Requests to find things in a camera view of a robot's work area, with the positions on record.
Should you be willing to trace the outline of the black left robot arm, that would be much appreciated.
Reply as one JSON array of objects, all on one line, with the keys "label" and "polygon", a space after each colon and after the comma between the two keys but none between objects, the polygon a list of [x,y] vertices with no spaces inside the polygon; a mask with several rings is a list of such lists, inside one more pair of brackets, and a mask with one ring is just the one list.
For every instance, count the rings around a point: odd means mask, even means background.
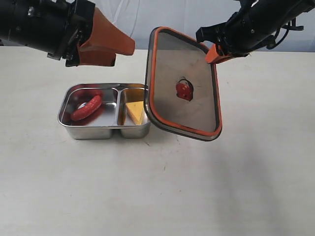
[{"label": "black left robot arm", "polygon": [[67,67],[111,67],[117,54],[135,50],[134,40],[89,0],[2,0],[0,37],[64,59]]}]

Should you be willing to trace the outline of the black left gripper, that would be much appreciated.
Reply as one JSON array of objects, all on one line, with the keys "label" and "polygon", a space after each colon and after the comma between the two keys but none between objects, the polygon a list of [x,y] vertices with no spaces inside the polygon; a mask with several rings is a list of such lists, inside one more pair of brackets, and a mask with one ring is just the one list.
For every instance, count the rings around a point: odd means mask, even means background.
[{"label": "black left gripper", "polygon": [[57,4],[67,7],[65,27],[56,50],[48,53],[48,58],[64,59],[66,67],[114,66],[116,54],[133,55],[135,41],[115,27],[93,2],[58,0]]}]

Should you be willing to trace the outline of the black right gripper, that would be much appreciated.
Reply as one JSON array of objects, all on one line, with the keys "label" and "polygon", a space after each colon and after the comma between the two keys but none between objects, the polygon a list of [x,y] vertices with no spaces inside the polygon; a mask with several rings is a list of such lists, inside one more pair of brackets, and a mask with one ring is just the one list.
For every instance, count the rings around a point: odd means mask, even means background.
[{"label": "black right gripper", "polygon": [[197,42],[214,43],[205,57],[208,64],[220,64],[233,59],[231,54],[245,55],[263,47],[272,49],[276,46],[280,31],[277,12],[280,2],[242,0],[240,3],[239,11],[226,22],[197,30]]}]

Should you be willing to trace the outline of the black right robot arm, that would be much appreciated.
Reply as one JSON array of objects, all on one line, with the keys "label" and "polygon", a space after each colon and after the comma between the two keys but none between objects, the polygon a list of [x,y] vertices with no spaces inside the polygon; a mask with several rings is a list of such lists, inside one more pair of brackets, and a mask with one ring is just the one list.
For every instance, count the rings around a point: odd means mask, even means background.
[{"label": "black right robot arm", "polygon": [[261,48],[272,50],[283,42],[277,40],[280,30],[283,38],[290,31],[302,31],[296,24],[302,13],[314,9],[313,0],[242,0],[240,9],[226,22],[200,27],[196,32],[198,43],[209,41],[213,45],[205,60],[219,64],[234,58],[248,56]]}]

